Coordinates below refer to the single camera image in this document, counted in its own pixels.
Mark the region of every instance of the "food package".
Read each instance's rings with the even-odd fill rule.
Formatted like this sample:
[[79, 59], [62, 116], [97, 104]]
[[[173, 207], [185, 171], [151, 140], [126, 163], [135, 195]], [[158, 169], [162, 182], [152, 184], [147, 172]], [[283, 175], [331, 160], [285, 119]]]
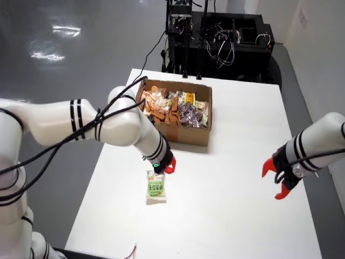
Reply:
[[153, 124], [155, 123], [155, 118], [152, 114], [148, 115], [147, 118], [151, 121], [151, 123], [153, 123]]
[[209, 120], [209, 103], [207, 101], [195, 101], [195, 107], [202, 111], [202, 124], [204, 127], [207, 127], [207, 122]]
[[168, 99], [172, 100], [175, 96], [177, 96], [177, 94], [175, 92], [169, 92]]
[[148, 187], [146, 193], [147, 201], [166, 201], [164, 189], [164, 174], [157, 174], [155, 171], [147, 171]]
[[177, 96], [175, 96], [171, 101], [171, 111], [172, 112], [177, 112], [177, 102], [178, 102], [178, 99], [177, 99]]
[[195, 105], [195, 93], [185, 93], [182, 91], [177, 91], [176, 94], [178, 96], [178, 104], [190, 103], [192, 105]]
[[183, 126], [201, 128], [203, 113], [190, 103], [182, 103], [178, 106], [180, 120]]
[[150, 115], [151, 112], [160, 112], [167, 115], [169, 112], [169, 100], [165, 98], [167, 90], [153, 86], [151, 91], [143, 91], [141, 100], [146, 99], [144, 114]]

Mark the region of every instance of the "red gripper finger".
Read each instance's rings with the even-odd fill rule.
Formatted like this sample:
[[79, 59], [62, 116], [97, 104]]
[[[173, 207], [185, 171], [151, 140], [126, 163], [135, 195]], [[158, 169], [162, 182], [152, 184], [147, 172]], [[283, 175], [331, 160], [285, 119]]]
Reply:
[[275, 198], [276, 198], [277, 200], [282, 200], [282, 199], [284, 199], [289, 193], [290, 193], [290, 190], [288, 190], [288, 189], [286, 188], [286, 186], [282, 184], [282, 185], [281, 185], [281, 193], [278, 193], [278, 194], [275, 196]]
[[173, 156], [170, 164], [165, 167], [165, 172], [167, 174], [172, 174], [175, 171], [175, 166], [176, 166], [176, 159]]
[[267, 159], [267, 161], [264, 163], [262, 177], [264, 177], [269, 170], [277, 172], [277, 169], [273, 163], [273, 158]]

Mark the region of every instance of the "electronic equipment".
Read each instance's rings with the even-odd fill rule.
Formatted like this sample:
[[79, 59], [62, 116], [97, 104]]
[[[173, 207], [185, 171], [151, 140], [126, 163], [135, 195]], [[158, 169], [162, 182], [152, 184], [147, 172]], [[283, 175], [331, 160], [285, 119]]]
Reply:
[[189, 16], [192, 5], [188, 5], [184, 14], [177, 14], [171, 2], [167, 0], [168, 47], [164, 53], [169, 61], [165, 63], [162, 56], [162, 72], [281, 86], [281, 77], [272, 78], [270, 71], [274, 36], [261, 15], [207, 13], [206, 0], [204, 12], [192, 11]]

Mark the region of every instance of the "small snack packet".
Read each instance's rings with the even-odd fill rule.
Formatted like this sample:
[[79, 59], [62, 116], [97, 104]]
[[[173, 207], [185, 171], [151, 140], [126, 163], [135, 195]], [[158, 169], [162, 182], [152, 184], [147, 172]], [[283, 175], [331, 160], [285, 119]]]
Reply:
[[202, 124], [204, 127], [207, 127], [207, 122], [209, 120], [209, 103], [207, 101], [195, 101], [195, 107], [202, 111]]
[[155, 171], [147, 171], [149, 180], [147, 187], [147, 201], [166, 201], [164, 190], [164, 174], [156, 174]]
[[178, 96], [178, 104], [182, 103], [190, 103], [192, 105], [195, 105], [195, 94], [194, 93], [185, 93], [182, 91], [177, 91]]

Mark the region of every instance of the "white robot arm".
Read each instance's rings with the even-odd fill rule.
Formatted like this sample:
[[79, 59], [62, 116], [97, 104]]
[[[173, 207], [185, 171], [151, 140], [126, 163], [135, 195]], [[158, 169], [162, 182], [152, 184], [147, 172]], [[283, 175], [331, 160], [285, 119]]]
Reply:
[[[156, 173], [175, 170], [169, 143], [140, 110], [144, 100], [137, 104], [129, 89], [145, 79], [116, 87], [103, 111], [96, 111], [85, 99], [53, 104], [0, 99], [0, 258], [32, 258], [33, 254], [35, 258], [59, 258], [41, 234], [32, 233], [33, 213], [27, 206], [26, 190], [64, 143], [93, 138], [114, 146], [133, 145]], [[42, 171], [29, 183], [23, 166], [31, 160], [18, 164], [22, 135], [28, 131], [38, 143], [49, 146], [33, 159], [53, 150]]]
[[264, 177], [269, 170], [276, 172], [275, 183], [281, 184], [281, 193], [275, 198], [285, 198], [298, 182], [345, 156], [345, 117], [328, 113], [316, 123], [280, 147], [263, 166]]

